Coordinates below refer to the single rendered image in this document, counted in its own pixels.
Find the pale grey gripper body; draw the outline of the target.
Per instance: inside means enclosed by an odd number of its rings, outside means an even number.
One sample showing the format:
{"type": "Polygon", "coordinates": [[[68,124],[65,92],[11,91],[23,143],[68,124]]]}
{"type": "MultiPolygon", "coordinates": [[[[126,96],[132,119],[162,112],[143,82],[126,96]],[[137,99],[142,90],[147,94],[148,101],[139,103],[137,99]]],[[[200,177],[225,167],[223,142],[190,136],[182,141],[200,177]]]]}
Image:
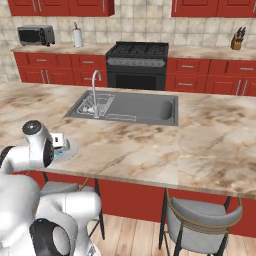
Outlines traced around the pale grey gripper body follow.
{"type": "Polygon", "coordinates": [[[67,138],[64,139],[64,143],[62,147],[57,147],[54,149],[55,152],[65,152],[65,151],[69,151],[71,148],[70,146],[70,142],[67,138]]]}

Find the grey round plate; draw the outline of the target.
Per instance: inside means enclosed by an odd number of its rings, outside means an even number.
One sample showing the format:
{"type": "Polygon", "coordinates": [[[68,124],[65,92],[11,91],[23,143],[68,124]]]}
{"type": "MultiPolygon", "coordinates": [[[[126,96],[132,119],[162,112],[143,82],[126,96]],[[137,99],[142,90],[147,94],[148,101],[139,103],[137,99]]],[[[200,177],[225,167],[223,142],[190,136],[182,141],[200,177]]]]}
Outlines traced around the grey round plate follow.
{"type": "Polygon", "coordinates": [[[59,157],[59,158],[54,157],[53,164],[67,161],[67,160],[71,159],[72,157],[74,157],[76,155],[76,153],[78,151],[78,146],[76,145],[76,143],[73,140],[71,140],[69,138],[67,138],[67,139],[70,142],[70,146],[71,146],[70,150],[65,151],[65,156],[64,157],[59,157]]]}

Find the grey stool with black legs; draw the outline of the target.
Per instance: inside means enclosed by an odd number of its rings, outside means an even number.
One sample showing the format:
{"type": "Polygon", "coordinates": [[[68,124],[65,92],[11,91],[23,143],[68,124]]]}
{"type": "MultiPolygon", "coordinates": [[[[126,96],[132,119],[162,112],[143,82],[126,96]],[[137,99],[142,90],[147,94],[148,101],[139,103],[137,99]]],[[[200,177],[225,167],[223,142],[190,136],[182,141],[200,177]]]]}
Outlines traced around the grey stool with black legs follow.
{"type": "Polygon", "coordinates": [[[167,256],[180,256],[185,249],[207,256],[223,256],[230,229],[242,218],[242,200],[228,213],[231,197],[223,205],[170,197],[164,190],[158,248],[166,245],[167,256]]]}
{"type": "MultiPolygon", "coordinates": [[[[100,194],[98,180],[94,179],[94,186],[88,186],[87,183],[89,179],[86,179],[82,185],[75,183],[66,183],[66,182],[57,182],[57,181],[49,181],[47,174],[43,173],[44,178],[44,186],[41,189],[42,195],[55,194],[55,193],[64,193],[64,192],[76,192],[76,191],[93,191],[97,194],[100,194]]],[[[104,227],[104,219],[103,213],[99,213],[99,217],[95,219],[95,226],[90,232],[89,236],[92,236],[97,226],[100,226],[102,239],[105,239],[105,227],[104,227]]]]}

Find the silver curved tap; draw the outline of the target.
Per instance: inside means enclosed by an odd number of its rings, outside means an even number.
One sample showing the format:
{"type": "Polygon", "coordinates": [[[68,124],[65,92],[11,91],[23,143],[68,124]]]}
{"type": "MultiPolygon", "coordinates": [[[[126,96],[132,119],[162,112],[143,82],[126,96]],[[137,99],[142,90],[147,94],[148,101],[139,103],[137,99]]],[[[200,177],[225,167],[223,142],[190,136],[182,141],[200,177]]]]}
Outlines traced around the silver curved tap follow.
{"type": "Polygon", "coordinates": [[[98,110],[98,104],[96,99],[96,89],[95,89],[95,81],[96,80],[101,81],[101,73],[99,70],[95,70],[92,75],[92,92],[93,92],[93,110],[94,110],[94,118],[99,118],[99,110],[98,110]]]}

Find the red base cupboards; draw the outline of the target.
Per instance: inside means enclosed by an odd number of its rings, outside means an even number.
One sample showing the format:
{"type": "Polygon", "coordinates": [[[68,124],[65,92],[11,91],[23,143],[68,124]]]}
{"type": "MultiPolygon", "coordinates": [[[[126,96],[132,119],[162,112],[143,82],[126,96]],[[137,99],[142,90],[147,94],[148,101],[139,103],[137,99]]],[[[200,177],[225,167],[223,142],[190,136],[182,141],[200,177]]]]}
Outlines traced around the red base cupboards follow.
{"type": "Polygon", "coordinates": [[[22,82],[90,86],[98,70],[96,87],[107,86],[104,55],[15,52],[14,57],[22,82]]]}
{"type": "Polygon", "coordinates": [[[169,58],[165,90],[256,97],[256,60],[169,58]]]}

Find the grey kitchen sink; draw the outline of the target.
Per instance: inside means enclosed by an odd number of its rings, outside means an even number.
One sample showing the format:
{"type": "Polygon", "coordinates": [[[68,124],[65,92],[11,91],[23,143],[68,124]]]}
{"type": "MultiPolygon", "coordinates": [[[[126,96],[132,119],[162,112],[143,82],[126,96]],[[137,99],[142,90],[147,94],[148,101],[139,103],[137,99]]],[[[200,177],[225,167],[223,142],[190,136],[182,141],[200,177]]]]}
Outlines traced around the grey kitchen sink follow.
{"type": "Polygon", "coordinates": [[[164,126],[178,125],[178,97],[98,91],[99,120],[164,126]]]}

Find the red island base panel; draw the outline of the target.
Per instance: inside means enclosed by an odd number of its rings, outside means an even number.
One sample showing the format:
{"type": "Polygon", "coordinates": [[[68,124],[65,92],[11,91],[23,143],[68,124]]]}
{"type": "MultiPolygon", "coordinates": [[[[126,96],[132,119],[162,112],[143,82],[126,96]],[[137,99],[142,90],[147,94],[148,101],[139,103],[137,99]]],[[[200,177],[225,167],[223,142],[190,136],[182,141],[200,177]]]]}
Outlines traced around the red island base panel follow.
{"type": "MultiPolygon", "coordinates": [[[[29,173],[39,185],[44,185],[41,171],[29,173]]],[[[82,185],[86,177],[47,173],[49,181],[77,183],[82,185]]],[[[102,211],[121,217],[160,222],[164,188],[111,180],[98,180],[102,211]]],[[[226,196],[208,193],[169,189],[169,195],[176,198],[224,204],[226,196]]],[[[256,238],[256,200],[242,199],[242,219],[231,230],[231,234],[256,238]]]]}

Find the black oven with hob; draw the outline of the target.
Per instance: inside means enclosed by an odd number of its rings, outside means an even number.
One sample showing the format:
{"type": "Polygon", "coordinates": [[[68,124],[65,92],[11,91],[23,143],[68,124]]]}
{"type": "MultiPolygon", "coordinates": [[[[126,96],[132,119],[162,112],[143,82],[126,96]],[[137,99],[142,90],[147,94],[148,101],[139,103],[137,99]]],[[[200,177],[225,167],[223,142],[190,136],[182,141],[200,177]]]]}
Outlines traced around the black oven with hob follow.
{"type": "Polygon", "coordinates": [[[117,41],[106,53],[109,88],[164,91],[168,43],[117,41]]]}

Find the white paper towel roll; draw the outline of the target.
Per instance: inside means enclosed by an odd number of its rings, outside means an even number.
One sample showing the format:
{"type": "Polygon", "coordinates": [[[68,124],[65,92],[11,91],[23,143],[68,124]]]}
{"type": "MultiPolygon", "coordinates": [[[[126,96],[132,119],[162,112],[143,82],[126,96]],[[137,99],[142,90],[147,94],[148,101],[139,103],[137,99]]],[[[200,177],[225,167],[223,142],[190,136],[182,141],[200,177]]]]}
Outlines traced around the white paper towel roll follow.
{"type": "Polygon", "coordinates": [[[83,38],[82,38],[82,31],[77,27],[77,23],[74,23],[73,38],[74,38],[74,47],[75,48],[80,48],[80,47],[84,46],[83,38]]]}

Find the grey toaster oven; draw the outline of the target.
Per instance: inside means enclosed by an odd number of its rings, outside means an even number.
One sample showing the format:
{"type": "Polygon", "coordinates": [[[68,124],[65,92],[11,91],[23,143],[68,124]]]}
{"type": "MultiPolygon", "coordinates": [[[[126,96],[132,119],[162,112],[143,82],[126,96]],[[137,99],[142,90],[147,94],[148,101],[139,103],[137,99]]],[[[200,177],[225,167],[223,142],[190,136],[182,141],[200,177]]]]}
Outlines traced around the grey toaster oven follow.
{"type": "Polygon", "coordinates": [[[55,43],[52,25],[25,25],[17,28],[19,41],[22,46],[50,46],[55,43]]]}

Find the wooden knife block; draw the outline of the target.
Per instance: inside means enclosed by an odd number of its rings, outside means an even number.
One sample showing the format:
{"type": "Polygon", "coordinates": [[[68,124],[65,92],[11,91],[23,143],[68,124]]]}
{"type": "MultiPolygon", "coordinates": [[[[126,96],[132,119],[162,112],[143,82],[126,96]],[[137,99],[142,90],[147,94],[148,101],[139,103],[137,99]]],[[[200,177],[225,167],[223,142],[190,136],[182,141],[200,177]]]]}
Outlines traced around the wooden knife block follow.
{"type": "Polygon", "coordinates": [[[232,50],[240,50],[242,47],[242,42],[244,40],[246,28],[240,27],[237,32],[234,34],[233,39],[231,41],[231,49],[232,50]]]}

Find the red wall cupboards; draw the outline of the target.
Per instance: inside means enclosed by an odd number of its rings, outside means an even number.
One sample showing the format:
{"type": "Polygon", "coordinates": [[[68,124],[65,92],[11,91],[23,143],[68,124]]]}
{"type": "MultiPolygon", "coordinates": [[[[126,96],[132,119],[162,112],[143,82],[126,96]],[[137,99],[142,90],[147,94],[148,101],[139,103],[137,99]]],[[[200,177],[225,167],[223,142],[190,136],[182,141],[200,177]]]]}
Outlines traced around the red wall cupboards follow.
{"type": "Polygon", "coordinates": [[[12,16],[109,17],[114,0],[8,0],[12,16]]]}
{"type": "Polygon", "coordinates": [[[171,16],[256,18],[256,0],[172,0],[171,16]]]}

